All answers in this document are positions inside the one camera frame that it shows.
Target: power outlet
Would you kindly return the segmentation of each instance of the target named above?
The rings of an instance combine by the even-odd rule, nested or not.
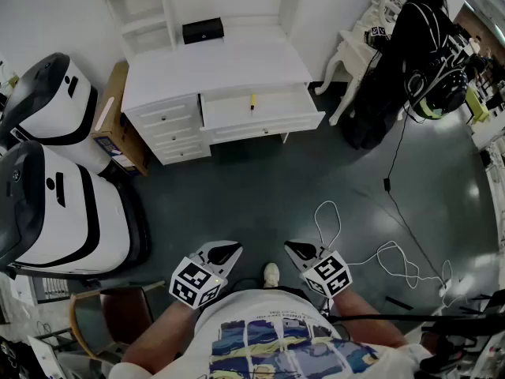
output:
[[[440,289],[439,289],[439,296],[441,298],[443,298],[444,295],[447,293],[447,291],[449,291],[449,289],[451,289],[451,286],[452,286],[452,280],[445,281],[445,285],[440,287]]]

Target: black box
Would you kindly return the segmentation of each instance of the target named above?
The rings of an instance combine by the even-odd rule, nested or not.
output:
[[[182,25],[182,38],[184,38],[185,44],[223,37],[224,31],[221,18]]]

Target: desk drawer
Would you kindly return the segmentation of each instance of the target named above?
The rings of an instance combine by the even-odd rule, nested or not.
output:
[[[184,115],[179,118],[167,119],[166,121],[157,122],[150,126],[141,128],[139,134],[142,137],[152,137],[159,139],[166,135],[172,134],[172,137],[177,137],[177,134],[187,129],[198,130],[202,126],[199,114]]]
[[[250,94],[244,90],[230,95],[202,95],[207,144],[316,129],[324,117],[318,112],[303,84],[254,92],[256,107],[250,109]]]
[[[154,151],[161,164],[179,163],[181,161],[199,159],[211,155],[210,149],[203,142],[180,144],[168,148],[158,148]]]
[[[178,130],[171,130],[165,133],[159,133],[155,136],[143,135],[142,138],[151,148],[165,148],[171,144],[187,143],[192,141],[201,141],[200,131],[198,126],[188,126]]]
[[[186,96],[162,103],[149,104],[129,111],[128,119],[141,135],[163,128],[169,121],[189,119],[198,115],[198,97]]]

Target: white cabinet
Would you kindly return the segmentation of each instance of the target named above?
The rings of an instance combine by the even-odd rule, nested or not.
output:
[[[299,0],[106,0],[129,62],[146,51],[174,51],[182,25],[220,17],[230,43],[290,38]]]
[[[148,104],[127,112],[127,116],[162,164],[211,155],[200,135],[196,94]]]
[[[323,119],[290,44],[298,0],[107,3],[130,64],[122,111],[162,164],[210,156],[211,144],[316,129]],[[214,17],[224,38],[181,41],[182,25]]]

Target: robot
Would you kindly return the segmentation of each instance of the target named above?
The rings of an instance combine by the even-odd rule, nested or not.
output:
[[[284,248],[300,271],[301,279],[319,295],[331,299],[353,282],[340,254],[329,251],[317,240],[289,240]],[[216,300],[242,250],[239,242],[204,244],[196,253],[184,257],[175,269],[170,293],[193,309]]]

